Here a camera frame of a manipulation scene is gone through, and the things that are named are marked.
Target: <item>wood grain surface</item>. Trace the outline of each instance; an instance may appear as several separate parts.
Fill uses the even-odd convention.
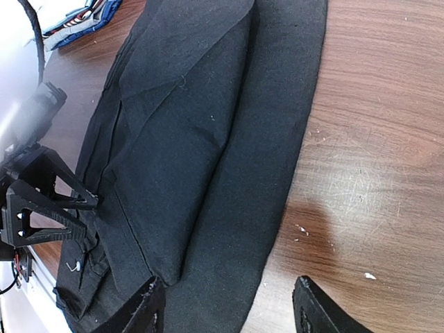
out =
[[[111,24],[49,63],[46,78],[69,99],[46,140],[72,168],[143,4],[125,0]],[[291,293],[303,274],[376,333],[444,332],[444,4],[329,7],[295,180],[243,332],[295,332]],[[60,244],[37,251],[56,274]]]

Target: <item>black fabric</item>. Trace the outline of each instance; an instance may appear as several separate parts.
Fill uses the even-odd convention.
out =
[[[80,154],[101,205],[81,216],[89,238],[63,244],[56,292],[73,331],[97,328],[153,275],[166,333],[240,331],[291,186],[326,9],[148,1]],[[80,272],[65,264],[79,260]]]

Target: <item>wire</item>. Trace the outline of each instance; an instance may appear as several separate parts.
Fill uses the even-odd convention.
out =
[[[17,283],[17,280],[19,278],[19,275],[15,273],[13,262],[11,262],[11,266],[12,266],[12,272],[14,274],[14,282],[11,283],[11,285],[8,288],[6,288],[5,290],[0,290],[0,295],[3,295],[4,293],[7,293],[9,290],[11,290],[15,286],[15,284]]]
[[[43,36],[42,29],[40,28],[39,19],[34,8],[30,5],[28,0],[18,0],[23,6],[26,15],[33,26],[35,43],[37,45],[37,59],[38,59],[38,70],[39,70],[39,85],[43,82],[43,71],[44,71],[44,49],[43,49]]]

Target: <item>black cable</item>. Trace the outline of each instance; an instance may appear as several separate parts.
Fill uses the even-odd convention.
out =
[[[37,17],[37,13],[34,8],[30,5],[28,0],[18,0],[20,4],[23,6],[26,15],[31,22],[31,26],[33,26],[35,43],[37,45],[37,59],[38,59],[38,68],[39,68],[39,85],[43,82],[43,71],[44,71],[44,49],[43,49],[43,36],[42,29],[40,28],[39,19]]]
[[[11,265],[12,265],[12,272],[14,274],[14,282],[5,290],[0,290],[0,295],[3,295],[4,293],[7,293],[9,290],[11,290],[15,286],[15,284],[17,283],[17,280],[19,278],[19,275],[16,274],[15,270],[14,270],[14,262],[12,262]]]

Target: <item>stack of folded clothes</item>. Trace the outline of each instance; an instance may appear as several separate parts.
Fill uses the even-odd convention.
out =
[[[45,51],[67,45],[105,26],[114,16],[122,0],[86,0],[79,8],[43,32]]]

